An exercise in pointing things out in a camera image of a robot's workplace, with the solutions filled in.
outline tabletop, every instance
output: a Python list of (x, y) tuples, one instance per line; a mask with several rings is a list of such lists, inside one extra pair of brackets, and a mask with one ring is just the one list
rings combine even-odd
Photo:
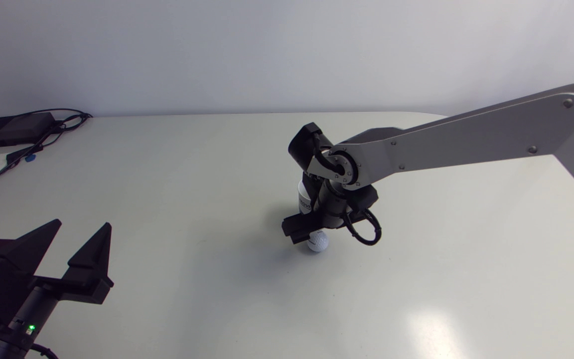
[(105, 303), (61, 302), (36, 343), (61, 359), (574, 358), (574, 179), (552, 156), (377, 182), (374, 247), (345, 229), (319, 254), (284, 237), (302, 125), (337, 143), (439, 118), (90, 120), (0, 178), (0, 238), (63, 222), (38, 275), (113, 227)]

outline black cable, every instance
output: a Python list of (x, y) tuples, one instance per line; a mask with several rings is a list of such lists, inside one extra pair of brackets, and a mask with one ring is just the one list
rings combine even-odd
[(54, 144), (63, 134), (65, 134), (66, 132), (63, 130), (65, 128), (65, 126), (61, 127), (61, 132), (59, 132), (59, 134), (57, 135), (57, 137), (55, 137), (54, 140), (50, 141), (49, 143), (43, 144), (43, 147), (46, 148), (52, 144)]
[(314, 157), (318, 162), (329, 171), (338, 173), (338, 175), (344, 175), (344, 168), (341, 165), (334, 165), (331, 163), (327, 157), (323, 156), (322, 148), (320, 147), (320, 136), (314, 132)]
[(22, 153), (22, 155), (17, 157), (14, 161), (11, 161), (9, 164), (7, 164), (6, 167), (2, 168), (2, 170), (0, 170), (0, 176), (3, 175), (4, 173), (6, 173), (8, 170), (11, 170), (11, 168), (13, 168), (14, 166), (16, 166), (18, 164), (18, 162), (21, 161), (21, 159), (23, 159), (23, 157), (26, 157), (26, 156), (30, 155), (31, 153), (33, 153), (34, 150), (38, 146), (41, 146), (41, 143), (43, 143), (43, 141), (45, 141), (46, 138), (48, 138), (48, 136), (52, 135), (52, 133), (55, 129), (59, 128), (59, 126), (61, 126), (61, 124), (50, 129), (43, 137), (41, 137), (41, 139), (39, 139), (39, 141), (37, 141), (36, 144), (30, 146), (26, 152)]
[(369, 211), (369, 209), (363, 210), (362, 214), (364, 214), (365, 218), (373, 225), (373, 230), (374, 232), (376, 232), (376, 238), (374, 238), (373, 240), (368, 241), (362, 238), (360, 234), (358, 234), (358, 231), (353, 227), (353, 223), (351, 223), (351, 218), (349, 217), (348, 213), (345, 213), (343, 216), (344, 225), (347, 227), (347, 229), (349, 229), (349, 232), (351, 232), (351, 236), (358, 239), (360, 243), (364, 245), (374, 245), (378, 243), (378, 241), (380, 241), (380, 238), (382, 237), (382, 227), (380, 227), (378, 219), (376, 218), (376, 216), (374, 216), (373, 213), (371, 213), (371, 211)]
[[(68, 118), (66, 118), (66, 120), (62, 120), (62, 121), (57, 121), (57, 125), (55, 127), (53, 127), (52, 129), (48, 130), (48, 132), (46, 132), (45, 136), (41, 137), (41, 139), (39, 139), (39, 141), (37, 141), (37, 143), (35, 143), (34, 145), (30, 146), (30, 148), (28, 148), (28, 150), (24, 153), (22, 153), (19, 157), (17, 157), (16, 159), (14, 159), (14, 161), (9, 162), (9, 164), (7, 164), (6, 167), (4, 167), (2, 170), (0, 170), (0, 176), (3, 175), (4, 173), (6, 173), (7, 171), (11, 170), (12, 168), (14, 168), (14, 166), (16, 166), (19, 161), (21, 161), (21, 159), (23, 159), (23, 157), (26, 157), (28, 155), (31, 155), (32, 153), (36, 152), (36, 149), (39, 148), (39, 146), (43, 146), (43, 142), (46, 141), (46, 139), (52, 135), (52, 134), (59, 134), (54, 141), (48, 143), (48, 146), (54, 144), (59, 137), (61, 137), (61, 135), (66, 132), (66, 131), (72, 131), (77, 129), (78, 127), (80, 127), (83, 123), (85, 123), (89, 118), (93, 117), (91, 114), (88, 114), (86, 112), (83, 111), (79, 111), (79, 110), (75, 110), (75, 109), (67, 109), (67, 108), (55, 108), (55, 109), (43, 109), (43, 110), (38, 110), (38, 111), (31, 111), (31, 112), (26, 112), (23, 114), (18, 114), (15, 115), (13, 117), (18, 117), (18, 116), (27, 116), (30, 114), (36, 114), (39, 112), (49, 112), (49, 111), (73, 111), (73, 112), (77, 112), (77, 114), (72, 115)], [(66, 127), (65, 123), (68, 121), (72, 121), (76, 118), (80, 118), (80, 121), (73, 126), (70, 127)]]
[(32, 345), (30, 350), (34, 350), (35, 352), (39, 352), (39, 354), (43, 357), (46, 356), (48, 359), (59, 359), (57, 354), (53, 353), (52, 350), (46, 348), (45, 346), (41, 345)]

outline white wall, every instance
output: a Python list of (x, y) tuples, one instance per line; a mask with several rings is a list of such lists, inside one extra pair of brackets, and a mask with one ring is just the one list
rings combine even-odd
[(574, 0), (0, 0), (0, 115), (455, 114), (574, 82)]

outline gray robot arm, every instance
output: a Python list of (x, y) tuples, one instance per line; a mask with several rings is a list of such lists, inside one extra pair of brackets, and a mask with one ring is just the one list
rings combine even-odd
[[(371, 221), (368, 207), (377, 194), (374, 199), (368, 188), (398, 172), (555, 155), (574, 177), (574, 84), (411, 129), (370, 129), (337, 145), (310, 124), (289, 152), (303, 168), (314, 209), (285, 218), (285, 235), (297, 243), (309, 238), (307, 230), (347, 222), (351, 230), (351, 221)], [(326, 191), (333, 193), (333, 201), (323, 202)], [(346, 203), (338, 204), (338, 198)]]

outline white golf ball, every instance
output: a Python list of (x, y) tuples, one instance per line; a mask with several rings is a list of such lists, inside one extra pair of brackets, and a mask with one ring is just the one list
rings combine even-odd
[(307, 241), (307, 246), (310, 250), (314, 252), (322, 252), (329, 245), (329, 238), (326, 236), (325, 232), (322, 230), (317, 230), (309, 234), (309, 240)]

